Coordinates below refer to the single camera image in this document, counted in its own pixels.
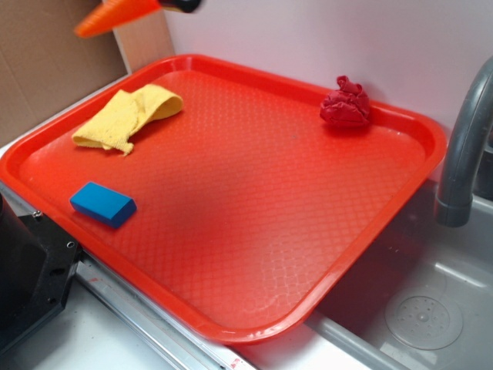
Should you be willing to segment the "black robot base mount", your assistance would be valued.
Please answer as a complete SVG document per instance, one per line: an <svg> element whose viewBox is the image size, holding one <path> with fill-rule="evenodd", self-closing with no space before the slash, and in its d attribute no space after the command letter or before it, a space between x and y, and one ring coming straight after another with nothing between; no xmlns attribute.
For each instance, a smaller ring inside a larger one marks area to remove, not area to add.
<svg viewBox="0 0 493 370"><path fill-rule="evenodd" d="M1 355L66 306L79 242L47 216L18 216L1 198Z"/></svg>

